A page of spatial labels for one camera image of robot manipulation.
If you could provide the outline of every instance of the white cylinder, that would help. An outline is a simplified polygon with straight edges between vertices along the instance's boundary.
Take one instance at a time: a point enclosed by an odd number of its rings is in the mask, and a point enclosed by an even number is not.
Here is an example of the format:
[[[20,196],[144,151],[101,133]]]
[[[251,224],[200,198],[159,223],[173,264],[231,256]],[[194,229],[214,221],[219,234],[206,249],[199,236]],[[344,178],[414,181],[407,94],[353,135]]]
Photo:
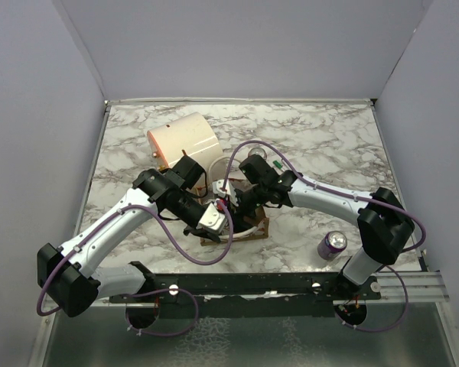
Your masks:
[[[372,260],[361,248],[345,265],[343,276],[355,285],[362,285],[382,265],[376,260]]]
[[[207,171],[223,155],[213,129],[197,112],[154,128],[147,135],[160,168],[172,168],[183,155],[188,155]]]

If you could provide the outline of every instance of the gray floor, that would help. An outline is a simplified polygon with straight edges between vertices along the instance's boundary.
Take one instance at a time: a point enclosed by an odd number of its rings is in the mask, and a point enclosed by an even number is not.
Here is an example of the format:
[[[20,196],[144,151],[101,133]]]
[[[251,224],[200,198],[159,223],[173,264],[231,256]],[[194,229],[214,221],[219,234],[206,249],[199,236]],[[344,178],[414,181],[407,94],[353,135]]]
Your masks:
[[[364,325],[385,326],[401,304],[369,306]],[[95,307],[56,318],[45,366],[453,366],[434,304],[412,304],[387,333],[349,330],[334,318],[202,319],[177,338],[126,331],[123,307]],[[186,320],[164,320],[176,330]]]

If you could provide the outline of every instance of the wall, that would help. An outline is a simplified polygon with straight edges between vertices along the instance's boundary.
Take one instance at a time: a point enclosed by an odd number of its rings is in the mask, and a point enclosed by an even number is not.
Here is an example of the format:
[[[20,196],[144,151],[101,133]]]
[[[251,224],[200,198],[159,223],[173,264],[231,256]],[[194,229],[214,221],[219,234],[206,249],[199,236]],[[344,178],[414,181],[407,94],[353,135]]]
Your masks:
[[[54,1],[107,99],[377,98],[431,2]]]
[[[459,322],[459,0],[436,0],[377,102],[407,207]]]
[[[28,363],[36,252],[72,235],[103,110],[50,0],[1,0],[0,366]]]

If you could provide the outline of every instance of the metal frame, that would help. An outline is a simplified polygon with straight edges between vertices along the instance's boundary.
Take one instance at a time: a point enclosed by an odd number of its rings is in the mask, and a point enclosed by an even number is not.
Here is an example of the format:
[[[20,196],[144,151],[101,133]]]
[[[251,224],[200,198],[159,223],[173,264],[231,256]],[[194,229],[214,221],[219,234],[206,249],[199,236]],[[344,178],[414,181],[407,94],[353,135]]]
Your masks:
[[[160,98],[160,99],[122,99],[106,101],[106,111],[104,114],[103,124],[99,140],[97,141],[95,157],[90,168],[86,189],[83,193],[82,204],[80,212],[76,221],[75,235],[80,231],[80,226],[83,218],[83,213],[88,199],[90,191],[90,184],[95,174],[96,163],[99,158],[100,147],[103,141],[104,132],[110,113],[110,106],[119,106],[126,104],[152,104],[152,103],[183,103],[183,102],[200,102],[200,103],[272,103],[272,104],[289,104],[289,103],[305,103],[305,104],[324,104],[324,103],[342,103],[342,104],[364,104],[370,106],[373,112],[376,126],[379,130],[383,146],[385,148],[386,157],[391,167],[392,175],[398,189],[399,198],[402,199],[402,194],[398,181],[395,175],[393,166],[389,159],[389,152],[387,147],[384,145],[383,133],[379,126],[376,111],[373,104],[368,99],[228,99],[228,98]],[[442,326],[448,339],[451,353],[454,357],[456,365],[459,365],[459,335],[456,328],[456,324],[450,310],[450,304],[448,303],[448,293],[445,288],[444,282],[441,278],[440,273],[422,272],[422,271],[410,271],[400,272],[403,280],[406,283],[410,302],[435,302],[437,304],[439,315],[441,318]],[[402,303],[404,302],[404,290],[402,285],[399,283],[398,278],[389,272],[380,272],[377,275],[379,285],[381,286],[381,294],[383,295],[381,300],[368,300],[367,303]],[[46,308],[52,307],[54,302],[46,299],[44,306]],[[91,307],[153,307],[151,303],[129,303],[129,304],[112,304],[108,300],[98,300],[92,304]],[[47,352],[47,346],[49,343],[50,335],[54,326],[55,315],[51,315],[41,320],[37,338],[34,342],[31,358],[29,361],[29,367],[37,367],[44,364],[44,359]]]

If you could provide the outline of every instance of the can top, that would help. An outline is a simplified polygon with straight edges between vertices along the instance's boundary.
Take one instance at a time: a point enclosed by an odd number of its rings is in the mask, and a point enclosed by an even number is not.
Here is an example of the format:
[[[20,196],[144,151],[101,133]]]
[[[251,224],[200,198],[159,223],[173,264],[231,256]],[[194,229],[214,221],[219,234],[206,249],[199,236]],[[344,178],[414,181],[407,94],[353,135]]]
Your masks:
[[[347,237],[342,232],[333,231],[328,233],[328,242],[334,248],[346,248]]]

